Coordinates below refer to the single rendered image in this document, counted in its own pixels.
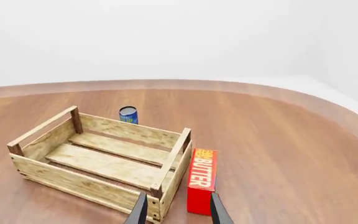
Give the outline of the wooden slat tray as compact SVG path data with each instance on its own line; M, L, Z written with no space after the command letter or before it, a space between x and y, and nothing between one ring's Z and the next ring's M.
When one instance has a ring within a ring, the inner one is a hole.
M162 224L190 163L191 130L170 132L67 108L7 144L27 180Z

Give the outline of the blue tin can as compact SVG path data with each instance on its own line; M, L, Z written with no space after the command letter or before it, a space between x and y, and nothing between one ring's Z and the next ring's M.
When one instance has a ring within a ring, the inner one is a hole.
M124 106L119 110L119 119L125 123L138 124L137 109L134 106Z

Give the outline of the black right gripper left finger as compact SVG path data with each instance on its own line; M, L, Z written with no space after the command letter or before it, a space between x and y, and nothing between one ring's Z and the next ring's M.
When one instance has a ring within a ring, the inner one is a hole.
M145 224L147 218L147 194L141 193L131 213L123 224Z

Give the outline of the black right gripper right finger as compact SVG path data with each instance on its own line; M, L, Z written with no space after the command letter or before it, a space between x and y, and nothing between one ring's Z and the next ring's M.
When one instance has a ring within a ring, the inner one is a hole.
M213 224L234 224L216 192L211 194L210 209Z

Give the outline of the red butter box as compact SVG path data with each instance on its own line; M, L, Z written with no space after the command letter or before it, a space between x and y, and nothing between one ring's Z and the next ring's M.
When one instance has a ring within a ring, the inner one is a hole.
M194 149L189 165L187 212L210 216L211 194L216 191L217 151Z

